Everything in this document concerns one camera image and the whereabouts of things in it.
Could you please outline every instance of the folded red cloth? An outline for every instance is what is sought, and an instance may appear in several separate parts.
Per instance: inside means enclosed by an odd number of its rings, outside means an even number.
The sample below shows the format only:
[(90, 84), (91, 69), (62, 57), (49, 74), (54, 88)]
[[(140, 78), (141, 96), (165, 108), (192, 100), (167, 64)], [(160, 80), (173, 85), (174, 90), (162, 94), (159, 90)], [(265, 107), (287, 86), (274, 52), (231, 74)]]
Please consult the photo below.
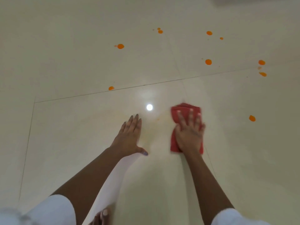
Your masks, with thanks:
[[(188, 116), (189, 116), (191, 108), (193, 109), (193, 115), (194, 115), (194, 120), (195, 120), (196, 117), (197, 117), (197, 114), (201, 113), (201, 108), (200, 107), (192, 106), (192, 105), (184, 103), (184, 102), (177, 105), (177, 106), (172, 106), (171, 107), (171, 115), (172, 115), (172, 118), (173, 118), (174, 122), (176, 124), (177, 123), (180, 124), (178, 114), (177, 114), (177, 111), (180, 110), (182, 116), (185, 118), (186, 123), (188, 123)], [(199, 129), (201, 129), (201, 128), (202, 128), (202, 120), (201, 120)], [(179, 149), (177, 141), (176, 141), (175, 129), (173, 130), (172, 136), (171, 136), (171, 151), (173, 151), (173, 152), (182, 152)], [(200, 154), (203, 154), (203, 142), (201, 143), (201, 147), (199, 149), (199, 152), (200, 152)]]

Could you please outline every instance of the person's left hand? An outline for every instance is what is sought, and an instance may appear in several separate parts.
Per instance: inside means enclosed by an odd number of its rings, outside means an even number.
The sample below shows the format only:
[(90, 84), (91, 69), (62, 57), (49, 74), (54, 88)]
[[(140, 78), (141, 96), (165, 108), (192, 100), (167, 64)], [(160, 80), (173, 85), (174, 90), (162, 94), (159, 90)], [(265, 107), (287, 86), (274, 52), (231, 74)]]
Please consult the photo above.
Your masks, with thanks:
[(123, 123), (110, 147), (115, 148), (123, 157), (134, 153), (148, 155), (148, 152), (144, 148), (137, 146), (141, 129), (142, 119), (139, 119), (139, 115), (137, 114), (134, 118), (131, 116), (127, 123)]

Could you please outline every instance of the tile floor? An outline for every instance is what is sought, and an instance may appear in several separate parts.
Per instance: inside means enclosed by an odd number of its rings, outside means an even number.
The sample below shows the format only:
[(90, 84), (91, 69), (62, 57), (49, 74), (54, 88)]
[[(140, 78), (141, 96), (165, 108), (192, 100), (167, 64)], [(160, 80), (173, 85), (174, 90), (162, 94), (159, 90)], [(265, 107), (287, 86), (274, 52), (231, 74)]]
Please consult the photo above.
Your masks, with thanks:
[(298, 224), (299, 7), (0, 0), (0, 207), (25, 212), (39, 203), (139, 113), (150, 155), (126, 173), (114, 224), (201, 223), (186, 161), (169, 152), (170, 107), (185, 101), (203, 109), (204, 159), (234, 206)]

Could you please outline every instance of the foot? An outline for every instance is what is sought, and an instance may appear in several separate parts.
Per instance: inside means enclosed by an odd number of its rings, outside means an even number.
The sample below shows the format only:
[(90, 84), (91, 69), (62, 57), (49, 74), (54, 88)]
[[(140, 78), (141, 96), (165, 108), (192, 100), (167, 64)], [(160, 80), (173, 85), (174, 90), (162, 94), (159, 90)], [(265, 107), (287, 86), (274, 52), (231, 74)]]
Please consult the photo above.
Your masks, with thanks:
[(110, 214), (109, 208), (103, 209), (95, 215), (93, 221), (90, 222), (89, 225), (109, 225)]

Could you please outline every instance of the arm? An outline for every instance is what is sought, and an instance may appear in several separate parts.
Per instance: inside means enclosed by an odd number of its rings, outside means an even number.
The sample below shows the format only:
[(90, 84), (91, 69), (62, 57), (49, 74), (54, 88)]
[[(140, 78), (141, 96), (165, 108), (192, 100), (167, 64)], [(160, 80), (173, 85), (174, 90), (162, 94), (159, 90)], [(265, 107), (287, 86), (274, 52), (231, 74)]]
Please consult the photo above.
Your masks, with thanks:
[(205, 225), (211, 225), (212, 220), (219, 212), (234, 207), (199, 153), (205, 130), (205, 124), (200, 129), (201, 114), (198, 114), (194, 123), (193, 110), (191, 109), (188, 124), (180, 112), (178, 112), (178, 117), (182, 129), (177, 124), (176, 140), (192, 173), (203, 222)]
[(139, 115), (135, 118), (131, 116), (127, 124), (124, 122), (109, 148), (52, 194), (63, 195), (71, 201), (77, 225), (83, 223), (105, 180), (120, 159), (134, 153), (148, 155), (143, 148), (137, 146), (141, 128), (142, 120)]

